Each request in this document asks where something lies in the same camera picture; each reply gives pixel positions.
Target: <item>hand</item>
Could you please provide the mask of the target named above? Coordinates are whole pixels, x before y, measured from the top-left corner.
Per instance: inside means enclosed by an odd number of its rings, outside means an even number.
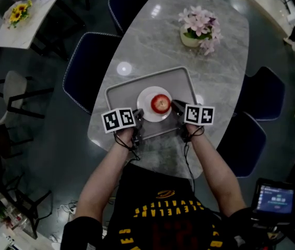
[[[117,136],[119,136],[119,138],[129,147],[132,147],[132,142],[131,142],[132,134],[133,134],[133,128],[125,128],[117,132]]]
[[[188,124],[188,123],[186,123],[186,127],[189,132],[189,135],[192,135],[199,128],[199,126],[196,126],[193,124]]]

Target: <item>potted plant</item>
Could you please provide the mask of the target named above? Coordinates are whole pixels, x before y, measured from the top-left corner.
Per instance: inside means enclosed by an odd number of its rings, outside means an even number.
[[[188,47],[200,47],[205,50],[204,55],[214,52],[215,44],[222,38],[217,17],[201,6],[186,8],[179,14],[182,43]]]
[[[16,28],[23,21],[26,23],[26,19],[30,17],[30,11],[32,7],[32,1],[27,0],[25,3],[23,1],[14,3],[4,14],[4,21],[7,27]]]

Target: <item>white chair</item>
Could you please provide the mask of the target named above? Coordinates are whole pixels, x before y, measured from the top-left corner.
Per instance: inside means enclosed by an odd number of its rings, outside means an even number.
[[[44,115],[21,109],[24,98],[46,94],[54,90],[54,88],[49,88],[34,92],[26,92],[27,81],[31,79],[32,77],[25,78],[15,71],[9,71],[5,80],[0,80],[0,84],[4,84],[3,93],[0,92],[0,97],[4,99],[7,106],[5,113],[0,114],[0,125],[12,119],[16,113],[41,119],[44,118]]]

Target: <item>gray tray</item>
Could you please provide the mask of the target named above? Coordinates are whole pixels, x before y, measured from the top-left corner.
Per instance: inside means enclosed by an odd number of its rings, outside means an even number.
[[[106,89],[105,95],[110,110],[119,107],[137,109],[139,94],[150,86],[160,86],[167,90],[172,99],[181,100],[189,104],[197,104],[193,84],[188,70],[177,67],[163,70],[150,75],[123,82]],[[141,135],[143,140],[177,128],[178,117],[174,111],[161,122],[143,120]]]

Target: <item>white plate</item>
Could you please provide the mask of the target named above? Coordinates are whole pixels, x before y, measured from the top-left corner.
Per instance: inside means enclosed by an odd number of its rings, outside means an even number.
[[[170,108],[169,111],[164,114],[158,114],[155,111],[153,111],[151,107],[151,101],[158,94],[164,94],[168,97],[170,101],[172,101],[172,97],[170,96],[169,92],[167,92],[164,88],[158,86],[148,87],[139,94],[137,98],[137,108],[143,108],[143,119],[150,122],[160,122],[166,119],[171,113],[172,108]]]

